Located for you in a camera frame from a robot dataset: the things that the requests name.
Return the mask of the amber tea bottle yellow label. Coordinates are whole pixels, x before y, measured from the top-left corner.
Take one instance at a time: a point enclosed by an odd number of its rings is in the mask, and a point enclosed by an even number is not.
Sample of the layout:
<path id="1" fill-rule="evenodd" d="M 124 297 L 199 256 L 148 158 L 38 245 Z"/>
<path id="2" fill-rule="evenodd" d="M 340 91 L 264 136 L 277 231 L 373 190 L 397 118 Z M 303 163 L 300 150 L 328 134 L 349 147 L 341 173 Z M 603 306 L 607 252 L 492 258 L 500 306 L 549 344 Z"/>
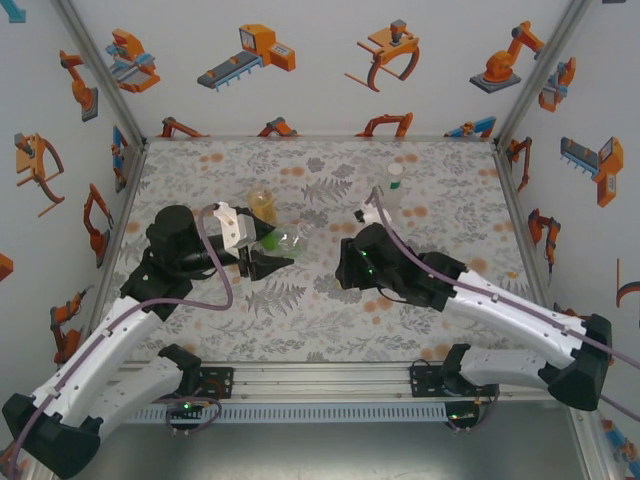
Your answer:
<path id="1" fill-rule="evenodd" d="M 257 218 L 270 225 L 277 225 L 275 197 L 268 187 L 255 184 L 248 193 L 248 205 Z"/>

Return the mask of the clear bottle lime green label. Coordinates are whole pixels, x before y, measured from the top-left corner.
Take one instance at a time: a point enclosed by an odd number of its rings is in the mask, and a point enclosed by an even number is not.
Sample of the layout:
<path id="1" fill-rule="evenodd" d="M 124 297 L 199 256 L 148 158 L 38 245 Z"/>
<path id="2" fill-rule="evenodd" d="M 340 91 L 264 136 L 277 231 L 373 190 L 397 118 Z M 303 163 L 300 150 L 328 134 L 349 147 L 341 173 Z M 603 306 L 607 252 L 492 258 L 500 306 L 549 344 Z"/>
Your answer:
<path id="1" fill-rule="evenodd" d="M 261 239 L 259 246 L 265 255 L 296 259 L 306 253 L 313 230 L 306 222 L 282 224 Z"/>

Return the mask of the clear bottle dark green band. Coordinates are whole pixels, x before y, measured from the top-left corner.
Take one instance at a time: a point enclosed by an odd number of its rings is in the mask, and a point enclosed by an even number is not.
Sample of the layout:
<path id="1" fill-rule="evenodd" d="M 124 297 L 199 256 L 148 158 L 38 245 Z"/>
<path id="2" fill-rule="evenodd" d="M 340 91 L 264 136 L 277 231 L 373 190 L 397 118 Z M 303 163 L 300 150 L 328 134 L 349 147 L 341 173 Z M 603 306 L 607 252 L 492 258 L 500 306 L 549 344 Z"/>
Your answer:
<path id="1" fill-rule="evenodd" d="M 404 197 L 403 183 L 404 172 L 401 177 L 391 176 L 386 169 L 383 180 L 379 183 L 381 200 L 385 210 L 391 215 L 393 221 L 397 221 L 401 212 L 401 201 Z"/>

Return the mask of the floral patterned table cover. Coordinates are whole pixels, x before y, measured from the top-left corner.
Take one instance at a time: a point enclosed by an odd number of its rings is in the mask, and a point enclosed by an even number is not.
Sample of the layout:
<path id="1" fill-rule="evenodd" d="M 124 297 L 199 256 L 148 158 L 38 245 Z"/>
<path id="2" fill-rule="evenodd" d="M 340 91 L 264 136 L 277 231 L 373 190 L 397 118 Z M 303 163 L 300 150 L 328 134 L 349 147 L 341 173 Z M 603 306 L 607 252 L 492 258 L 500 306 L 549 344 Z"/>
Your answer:
<path id="1" fill-rule="evenodd" d="M 366 140 L 156 141 L 147 154 L 114 269 L 110 292 L 139 264 L 146 228 L 173 204 L 198 212 L 247 202 L 263 184 L 281 223 L 314 227 L 292 266 L 253 282 L 230 267 L 234 303 L 222 312 L 177 308 L 133 351 L 137 362 L 178 344 L 205 361 L 392 362 L 441 360 L 451 346 L 514 349 L 486 325 L 393 302 L 376 290 L 340 290 L 335 271 L 343 238 L 358 232 L 354 211 L 404 167 L 397 231 L 416 252 L 439 251 L 519 296 L 531 294 L 488 143 Z M 196 282 L 195 300 L 221 304 L 219 278 Z"/>

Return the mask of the aluminium frame side bar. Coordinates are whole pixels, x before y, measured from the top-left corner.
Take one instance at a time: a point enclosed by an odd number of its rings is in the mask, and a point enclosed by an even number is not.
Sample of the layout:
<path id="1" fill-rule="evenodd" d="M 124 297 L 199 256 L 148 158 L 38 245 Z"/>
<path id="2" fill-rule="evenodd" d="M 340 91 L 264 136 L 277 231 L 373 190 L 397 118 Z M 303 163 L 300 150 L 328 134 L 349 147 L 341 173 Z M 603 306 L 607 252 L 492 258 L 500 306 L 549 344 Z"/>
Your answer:
<path id="1" fill-rule="evenodd" d="M 529 233 L 527 216 L 520 204 L 508 159 L 497 146 L 494 147 L 494 160 L 532 296 L 540 305 L 552 309 L 552 298 L 536 262 L 536 250 Z"/>
<path id="2" fill-rule="evenodd" d="M 106 256 L 103 277 L 96 294 L 96 303 L 101 306 L 106 301 L 109 292 L 109 286 L 111 284 L 112 275 L 114 273 L 115 266 L 119 257 L 121 243 L 124 238 L 126 225 L 128 223 L 131 209 L 133 207 L 134 199 L 138 189 L 138 184 L 141 179 L 142 171 L 147 157 L 149 144 L 145 143 L 134 156 L 134 162 L 132 170 L 130 171 L 130 177 L 127 182 L 127 188 L 124 196 L 123 208 L 118 217 L 116 228 L 112 235 L 111 243 L 109 246 L 108 254 Z"/>

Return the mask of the aluminium mounting rail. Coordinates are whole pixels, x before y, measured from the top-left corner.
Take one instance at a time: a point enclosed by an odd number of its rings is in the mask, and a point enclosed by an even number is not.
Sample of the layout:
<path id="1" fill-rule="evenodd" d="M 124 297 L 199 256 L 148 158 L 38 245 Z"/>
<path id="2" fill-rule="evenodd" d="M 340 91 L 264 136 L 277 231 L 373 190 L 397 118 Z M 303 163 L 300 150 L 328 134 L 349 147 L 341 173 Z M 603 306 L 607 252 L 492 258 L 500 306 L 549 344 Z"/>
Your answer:
<path id="1" fill-rule="evenodd" d="M 412 402 L 409 362 L 227 362 L 236 403 Z"/>

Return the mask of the aluminium frame post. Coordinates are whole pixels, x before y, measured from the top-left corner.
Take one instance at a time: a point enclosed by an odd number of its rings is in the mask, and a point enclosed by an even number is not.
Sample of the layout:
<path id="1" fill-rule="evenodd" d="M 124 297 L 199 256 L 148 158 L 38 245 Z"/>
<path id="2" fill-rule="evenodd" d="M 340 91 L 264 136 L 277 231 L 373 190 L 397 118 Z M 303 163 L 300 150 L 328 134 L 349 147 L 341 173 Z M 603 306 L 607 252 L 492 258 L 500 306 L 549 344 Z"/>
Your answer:
<path id="1" fill-rule="evenodd" d="M 514 137 L 519 125 L 537 99 L 552 68 L 557 64 L 563 49 L 595 3 L 596 0 L 569 1 L 497 136 L 496 148 L 498 150 L 504 150 Z"/>
<path id="2" fill-rule="evenodd" d="M 71 37 L 85 64 L 94 75 L 102 95 L 110 104 L 116 119 L 119 121 L 128 139 L 139 149 L 146 145 L 146 137 L 142 133 L 131 110 L 127 106 L 120 89 L 113 79 L 110 70 L 102 58 L 90 31 L 79 15 L 72 0 L 49 0 Z"/>

